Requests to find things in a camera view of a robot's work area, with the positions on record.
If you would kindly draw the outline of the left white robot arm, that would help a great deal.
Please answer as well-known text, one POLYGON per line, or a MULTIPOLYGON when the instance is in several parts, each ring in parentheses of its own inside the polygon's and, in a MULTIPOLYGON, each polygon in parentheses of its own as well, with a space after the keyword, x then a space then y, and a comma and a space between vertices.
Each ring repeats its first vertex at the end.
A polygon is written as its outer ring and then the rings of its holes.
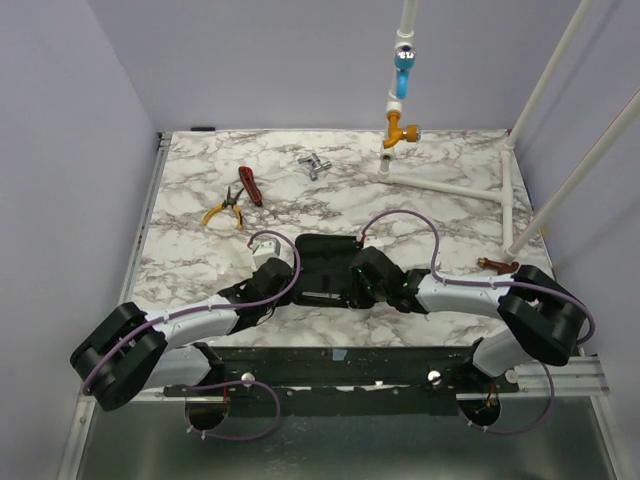
POLYGON ((287 263, 271 258, 249 279, 180 309, 151 315, 133 302, 117 306, 70 356, 83 393, 105 411, 126 405, 151 386, 163 355, 256 326, 298 276, 287 263))

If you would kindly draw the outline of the silver scissors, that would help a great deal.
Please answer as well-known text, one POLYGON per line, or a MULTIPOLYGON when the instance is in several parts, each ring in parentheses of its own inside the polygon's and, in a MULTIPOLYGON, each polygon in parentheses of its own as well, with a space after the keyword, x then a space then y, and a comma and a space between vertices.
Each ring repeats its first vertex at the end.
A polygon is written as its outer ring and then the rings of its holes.
POLYGON ((323 292, 302 292, 302 297, 322 299, 330 301, 342 301, 342 296, 339 293, 323 293, 323 292))

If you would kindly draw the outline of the black zip tool case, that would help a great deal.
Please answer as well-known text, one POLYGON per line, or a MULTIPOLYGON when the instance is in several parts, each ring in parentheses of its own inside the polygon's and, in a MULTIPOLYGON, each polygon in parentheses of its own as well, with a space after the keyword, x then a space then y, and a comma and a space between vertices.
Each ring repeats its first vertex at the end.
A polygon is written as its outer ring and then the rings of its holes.
POLYGON ((356 236, 301 234, 295 240, 301 272, 292 290, 292 303, 298 306, 351 308, 351 263, 362 250, 356 236), (339 293, 342 301, 304 298, 302 292, 339 293))

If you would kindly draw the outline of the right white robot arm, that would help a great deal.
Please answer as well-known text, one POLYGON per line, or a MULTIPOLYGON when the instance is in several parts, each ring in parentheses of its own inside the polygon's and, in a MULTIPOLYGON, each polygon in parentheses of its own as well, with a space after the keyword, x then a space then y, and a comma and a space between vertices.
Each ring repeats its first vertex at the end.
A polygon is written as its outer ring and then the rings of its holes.
POLYGON ((403 271, 380 250, 367 247, 350 270, 354 308, 386 303, 401 313, 452 312, 502 320, 506 329, 476 341, 460 367, 462 384, 474 392, 533 360, 566 365, 587 319, 576 297, 532 265, 505 275, 442 277, 430 269, 403 271))

